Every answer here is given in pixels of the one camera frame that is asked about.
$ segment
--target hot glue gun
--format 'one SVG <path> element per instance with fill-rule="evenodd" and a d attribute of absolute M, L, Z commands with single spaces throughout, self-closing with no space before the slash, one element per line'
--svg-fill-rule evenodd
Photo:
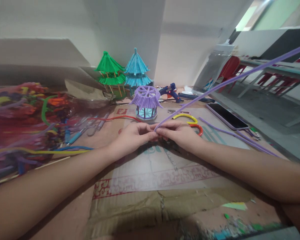
<path fill-rule="evenodd" d="M 176 93 L 175 93 L 175 90 L 176 89 L 176 85 L 174 83 L 171 83 L 170 86 L 166 86 L 162 89 L 159 90 L 160 92 L 160 95 L 164 95 L 164 94 L 167 94 L 168 95 L 168 98 L 171 98 L 173 97 L 175 100 L 176 100 L 176 103 L 179 103 L 179 102 L 183 102 L 184 100 L 182 100 Z"/>

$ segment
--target paper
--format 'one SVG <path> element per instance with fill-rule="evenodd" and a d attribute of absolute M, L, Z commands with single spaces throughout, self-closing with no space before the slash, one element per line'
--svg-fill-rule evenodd
<path fill-rule="evenodd" d="M 111 98 L 111 94 L 103 93 L 102 90 L 93 88 L 78 82 L 68 79 L 64 80 L 68 93 L 76 98 L 89 99 L 89 100 L 106 100 Z"/>
<path fill-rule="evenodd" d="M 237 210 L 247 210 L 247 205 L 244 202 L 232 202 L 232 203 L 226 203 L 222 205 L 223 207 L 228 207 L 228 208 L 234 208 Z"/>

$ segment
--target hand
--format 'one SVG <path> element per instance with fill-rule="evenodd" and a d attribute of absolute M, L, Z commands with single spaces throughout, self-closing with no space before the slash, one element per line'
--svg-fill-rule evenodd
<path fill-rule="evenodd" d="M 114 161 L 134 152 L 141 145 L 158 138 L 158 134 L 150 129 L 147 123 L 131 123 L 109 145 L 109 152 Z"/>
<path fill-rule="evenodd" d="M 202 141 L 188 123 L 176 120 L 170 120 L 163 123 L 158 129 L 159 136 L 170 138 L 175 141 L 180 147 L 188 152 L 193 152 L 194 143 Z"/>

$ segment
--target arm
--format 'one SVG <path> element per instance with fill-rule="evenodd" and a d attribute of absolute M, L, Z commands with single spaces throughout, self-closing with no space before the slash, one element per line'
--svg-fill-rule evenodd
<path fill-rule="evenodd" d="M 300 165 L 296 163 L 262 152 L 206 142 L 180 121 L 164 123 L 157 133 L 279 202 L 300 203 Z"/>
<path fill-rule="evenodd" d="M 30 171 L 0 186 L 0 239 L 22 236 L 105 167 L 156 137 L 148 124 L 130 124 L 109 146 Z"/>

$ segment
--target pipe cleaner craft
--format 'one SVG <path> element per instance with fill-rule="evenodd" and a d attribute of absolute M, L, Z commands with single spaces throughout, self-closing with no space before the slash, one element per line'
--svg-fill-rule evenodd
<path fill-rule="evenodd" d="M 103 57 L 95 69 L 95 71 L 99 71 L 102 77 L 99 78 L 99 82 L 105 86 L 106 91 L 108 92 L 107 85 L 109 86 L 112 94 L 113 89 L 111 86 L 118 85 L 120 96 L 125 97 L 125 89 L 123 87 L 124 95 L 122 95 L 120 84 L 123 84 L 126 81 L 126 76 L 122 73 L 124 68 L 117 63 L 109 54 L 108 52 L 103 52 Z"/>
<path fill-rule="evenodd" d="M 157 116 L 157 107 L 161 107 L 158 99 L 159 91 L 152 86 L 139 86 L 134 92 L 135 97 L 129 104 L 137 106 L 136 116 L 141 120 L 152 120 Z"/>
<path fill-rule="evenodd" d="M 130 94 L 132 94 L 131 87 L 145 86 L 152 82 L 147 76 L 148 66 L 146 66 L 137 53 L 137 48 L 134 48 L 134 54 L 132 55 L 124 73 L 127 73 L 125 85 L 129 85 Z"/>

